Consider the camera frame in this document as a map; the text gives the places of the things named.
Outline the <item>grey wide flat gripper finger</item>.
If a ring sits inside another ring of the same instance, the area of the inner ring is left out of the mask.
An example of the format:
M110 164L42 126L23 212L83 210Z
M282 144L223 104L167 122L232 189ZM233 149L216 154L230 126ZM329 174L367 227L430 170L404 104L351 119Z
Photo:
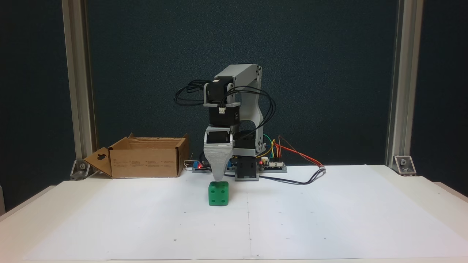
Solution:
M229 143L204 143L204 155L211 165L216 182L223 180L227 164L233 155L234 145Z

